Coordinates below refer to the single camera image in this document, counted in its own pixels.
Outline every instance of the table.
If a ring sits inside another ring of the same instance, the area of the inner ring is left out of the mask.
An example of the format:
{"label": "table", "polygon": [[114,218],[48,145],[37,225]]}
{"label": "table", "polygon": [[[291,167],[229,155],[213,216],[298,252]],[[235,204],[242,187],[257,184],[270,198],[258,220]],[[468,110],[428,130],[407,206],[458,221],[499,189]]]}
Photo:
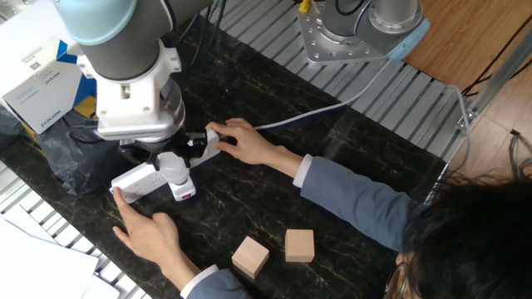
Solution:
{"label": "table", "polygon": [[[183,91],[187,130],[236,116],[263,125],[337,103],[250,47],[218,34],[209,55],[175,77]],[[182,61],[191,60],[198,39],[192,35],[180,45]],[[307,118],[264,136],[298,154],[332,159],[420,201],[445,166],[353,109]],[[73,198],[54,179],[37,147],[22,138],[0,145],[0,160],[153,298],[179,297],[156,265],[136,257],[115,237],[111,228],[121,219],[108,186]],[[147,216],[168,213],[180,230],[183,250],[200,268],[213,263],[232,268],[231,256],[250,236],[270,250],[268,263],[254,281],[234,272],[255,298],[382,298],[396,253],[299,197],[284,174],[221,154],[193,169],[191,177],[198,189],[192,199],[176,203],[163,187],[132,206]],[[314,230],[312,263],[283,262],[287,228]]]}

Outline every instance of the white shirt cuff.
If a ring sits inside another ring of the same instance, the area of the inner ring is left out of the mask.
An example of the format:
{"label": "white shirt cuff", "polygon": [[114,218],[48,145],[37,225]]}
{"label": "white shirt cuff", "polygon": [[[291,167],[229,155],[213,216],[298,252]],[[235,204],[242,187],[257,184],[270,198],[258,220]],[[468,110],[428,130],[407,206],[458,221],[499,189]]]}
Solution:
{"label": "white shirt cuff", "polygon": [[305,155],[305,158],[303,158],[301,165],[299,165],[296,177],[293,179],[294,186],[298,188],[303,187],[303,183],[305,182],[305,178],[307,177],[307,172],[310,169],[310,165],[312,165],[313,163],[313,159],[314,157],[312,157],[310,154]]}
{"label": "white shirt cuff", "polygon": [[192,292],[192,289],[194,289],[195,286],[198,285],[202,280],[207,278],[210,274],[216,273],[218,271],[218,267],[216,265],[212,265],[205,270],[203,270],[200,274],[196,275],[192,280],[186,284],[185,287],[183,287],[183,291],[181,291],[181,296],[186,299],[186,297],[189,296],[190,292]]}

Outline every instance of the wooden block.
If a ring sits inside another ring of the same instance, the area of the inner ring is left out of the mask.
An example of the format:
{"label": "wooden block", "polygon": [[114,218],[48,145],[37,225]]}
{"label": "wooden block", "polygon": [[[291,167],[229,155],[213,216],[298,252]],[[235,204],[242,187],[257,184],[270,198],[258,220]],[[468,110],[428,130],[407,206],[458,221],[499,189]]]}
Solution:
{"label": "wooden block", "polygon": [[314,259],[312,229],[287,229],[284,245],[287,262],[311,262]]}
{"label": "wooden block", "polygon": [[231,259],[238,269],[255,279],[268,261],[268,257],[268,249],[252,238],[246,237]]}

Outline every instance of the hand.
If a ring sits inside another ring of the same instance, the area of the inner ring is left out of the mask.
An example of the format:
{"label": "hand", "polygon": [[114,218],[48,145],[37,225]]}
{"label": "hand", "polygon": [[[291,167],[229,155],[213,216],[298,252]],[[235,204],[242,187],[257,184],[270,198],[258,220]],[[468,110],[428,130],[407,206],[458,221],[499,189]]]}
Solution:
{"label": "hand", "polygon": [[113,227],[116,236],[134,254],[159,265],[163,274],[182,290],[200,270],[181,251],[174,221],[165,213],[155,213],[152,219],[140,215],[118,188],[113,189],[113,197],[128,232]]}
{"label": "hand", "polygon": [[303,157],[290,152],[283,146],[272,145],[244,119],[231,119],[225,123],[227,125],[211,122],[207,125],[207,129],[234,137],[237,145],[220,141],[216,145],[218,150],[229,153],[244,163],[265,164],[295,177]]}

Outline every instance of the dark hair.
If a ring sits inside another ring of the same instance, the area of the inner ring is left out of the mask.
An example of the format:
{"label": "dark hair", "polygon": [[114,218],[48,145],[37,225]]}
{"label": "dark hair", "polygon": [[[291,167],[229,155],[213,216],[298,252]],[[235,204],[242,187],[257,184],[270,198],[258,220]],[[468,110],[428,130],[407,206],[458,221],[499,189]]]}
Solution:
{"label": "dark hair", "polygon": [[441,184],[403,240],[422,299],[532,298],[532,180]]}

